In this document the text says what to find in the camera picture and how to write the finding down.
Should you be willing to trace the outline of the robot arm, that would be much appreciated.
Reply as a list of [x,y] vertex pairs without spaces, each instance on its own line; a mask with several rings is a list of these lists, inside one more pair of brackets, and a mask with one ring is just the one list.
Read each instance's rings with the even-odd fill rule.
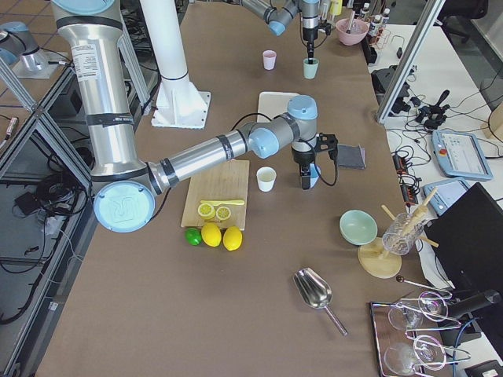
[[[94,213],[113,232],[145,226],[154,214],[156,196],[194,174],[248,151],[265,159],[284,146],[316,139],[317,105],[312,97],[299,95],[276,119],[213,137],[157,163],[143,162],[136,152],[134,120],[119,70],[119,3],[55,1],[52,9],[58,33],[71,47],[94,150]],[[143,1],[141,10],[161,77],[153,123],[203,127],[211,95],[189,79],[175,4]]]
[[259,0],[233,1],[233,3],[243,6],[261,18],[276,36],[283,34],[299,14],[302,40],[307,48],[307,62],[314,63],[314,42],[318,38],[319,26],[319,1],[287,1],[281,8],[273,6],[271,2]]

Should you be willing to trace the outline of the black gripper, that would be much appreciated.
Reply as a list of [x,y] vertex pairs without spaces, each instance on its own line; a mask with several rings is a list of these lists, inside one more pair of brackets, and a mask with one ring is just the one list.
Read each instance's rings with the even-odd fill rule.
[[307,62],[314,62],[314,41],[317,39],[317,27],[301,27],[302,40],[307,44]]
[[316,151],[307,141],[292,143],[292,157],[299,165],[299,177],[302,190],[311,188],[311,167],[314,163]]

